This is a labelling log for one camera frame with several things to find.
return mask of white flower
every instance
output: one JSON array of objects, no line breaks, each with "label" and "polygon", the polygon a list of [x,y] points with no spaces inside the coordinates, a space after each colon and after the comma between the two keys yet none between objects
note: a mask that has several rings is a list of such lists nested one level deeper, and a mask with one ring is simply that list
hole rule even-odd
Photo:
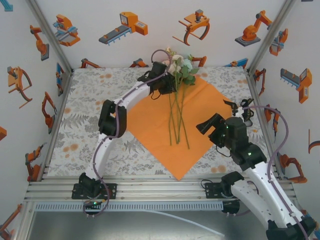
[{"label": "white flower", "polygon": [[184,64],[184,57],[183,57],[183,56],[176,54],[176,55],[174,55],[174,56],[172,57],[172,61],[177,61],[178,59],[181,60],[180,66],[183,65],[183,64]]},{"label": "white flower", "polygon": [[[166,66],[168,66],[170,61],[169,60],[165,60],[162,63],[165,64]],[[181,70],[181,67],[177,66],[177,64],[175,62],[173,62],[169,67],[168,73],[170,73],[171,75],[174,76],[175,75],[175,71],[180,72],[180,70]]]}]

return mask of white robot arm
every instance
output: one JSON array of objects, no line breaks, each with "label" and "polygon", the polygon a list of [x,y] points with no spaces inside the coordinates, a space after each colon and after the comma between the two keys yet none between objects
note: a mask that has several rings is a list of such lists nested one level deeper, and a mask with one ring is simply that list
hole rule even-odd
[{"label": "white robot arm", "polygon": [[[160,94],[176,91],[171,75],[163,75],[166,67],[154,62],[152,70],[146,73],[148,76],[141,76],[125,95],[115,101],[106,100],[103,103],[98,123],[100,135],[97,148],[85,173],[79,177],[79,184],[83,188],[82,196],[95,198],[101,194],[102,187],[98,179],[105,172],[115,141],[126,131],[127,111],[155,90]],[[150,81],[161,75],[163,77],[157,81]],[[261,149],[249,142],[243,119],[230,117],[225,120],[216,113],[196,127],[205,134],[212,126],[215,130],[209,135],[210,141],[220,148],[227,147],[230,150],[233,161],[255,183],[260,195],[252,190],[237,171],[223,176],[219,187],[214,190],[227,198],[235,196],[240,199],[263,224],[269,240],[303,240],[304,235],[310,235],[316,227],[313,219],[303,216],[286,196],[269,170],[267,158]]]},{"label": "white robot arm", "polygon": [[[139,85],[141,85],[141,82],[138,81],[129,91],[128,93],[130,93],[132,90],[133,91],[127,98],[125,98],[124,100],[122,100],[122,97],[115,100],[114,104],[117,105],[120,100],[121,103],[118,104],[119,107],[124,107],[126,109],[126,111],[130,111],[132,109],[133,106],[135,106],[140,100],[144,99],[145,97],[147,97],[150,94],[150,86],[143,85],[141,87],[139,87]],[[99,138],[98,138],[98,142],[97,142],[97,147],[99,146],[99,144],[101,144],[101,142],[103,141],[103,139],[105,139],[107,137],[106,134],[104,133],[100,133],[99,134]],[[97,173],[100,176],[103,176],[103,174],[105,173],[105,167],[106,167],[106,162],[107,159],[109,157],[110,151],[111,149],[114,147],[116,141],[118,138],[107,138],[101,145],[101,147],[99,148],[99,151],[97,151],[96,157],[95,157],[95,168],[97,170]],[[94,172],[94,168],[93,168],[93,157],[91,159],[91,162],[89,164],[89,166],[86,168],[85,170],[85,174],[87,177],[89,177],[90,179],[98,179],[98,176],[96,175],[96,173]]]},{"label": "white robot arm", "polygon": [[196,127],[205,134],[210,127],[215,130],[208,136],[218,147],[227,147],[232,160],[254,182],[259,195],[253,191],[244,177],[237,171],[226,174],[221,183],[212,185],[214,195],[240,199],[259,219],[269,240],[303,240],[316,227],[311,217],[305,217],[292,204],[275,176],[271,163],[261,149],[249,142],[247,127],[240,117],[223,119],[216,113]]}]

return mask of gray leaf pattern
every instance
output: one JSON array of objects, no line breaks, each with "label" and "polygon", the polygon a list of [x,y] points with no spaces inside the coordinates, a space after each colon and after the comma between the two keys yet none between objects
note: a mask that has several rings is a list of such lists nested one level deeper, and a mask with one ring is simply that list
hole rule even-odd
[{"label": "gray leaf pattern", "polygon": [[[123,95],[150,68],[80,68],[74,71],[48,176],[79,176],[96,149],[102,104]],[[251,97],[242,67],[201,67],[197,75],[232,102]],[[268,156],[257,115],[247,128],[249,139]],[[220,152],[228,155],[225,149]],[[212,146],[187,174],[241,171],[230,157]],[[129,131],[117,140],[105,166],[106,175],[170,175]]]}]

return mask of gray floor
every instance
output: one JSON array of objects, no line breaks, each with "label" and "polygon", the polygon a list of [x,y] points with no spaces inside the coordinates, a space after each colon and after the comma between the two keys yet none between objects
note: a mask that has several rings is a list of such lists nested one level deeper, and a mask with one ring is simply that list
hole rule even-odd
[{"label": "gray floor", "polygon": [[249,213],[226,218],[216,211],[170,211],[225,235],[149,212],[108,212],[86,219],[80,212],[37,212],[30,240],[266,240],[258,219]]}]

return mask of leaf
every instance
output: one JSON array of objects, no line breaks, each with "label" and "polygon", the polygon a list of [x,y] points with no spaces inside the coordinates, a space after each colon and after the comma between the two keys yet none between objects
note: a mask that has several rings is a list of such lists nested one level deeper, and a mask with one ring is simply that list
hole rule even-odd
[{"label": "leaf", "polygon": [[186,65],[181,68],[181,73],[188,73],[188,67]]},{"label": "leaf", "polygon": [[180,66],[180,64],[181,64],[181,58],[179,57],[179,58],[176,60],[176,65],[177,65],[177,66]]},{"label": "leaf", "polygon": [[191,84],[191,80],[189,80],[188,78],[186,78],[183,82],[186,85],[190,85]]},{"label": "leaf", "polygon": [[176,73],[176,77],[179,79],[179,78],[181,78],[182,77],[182,73],[181,72],[177,72]]},{"label": "leaf", "polygon": [[183,77],[184,79],[188,78],[188,77],[189,77],[189,73],[188,73],[188,72],[184,72],[184,73],[182,74],[182,77]]},{"label": "leaf", "polygon": [[190,74],[196,74],[199,71],[199,68],[193,68],[190,71]]}]

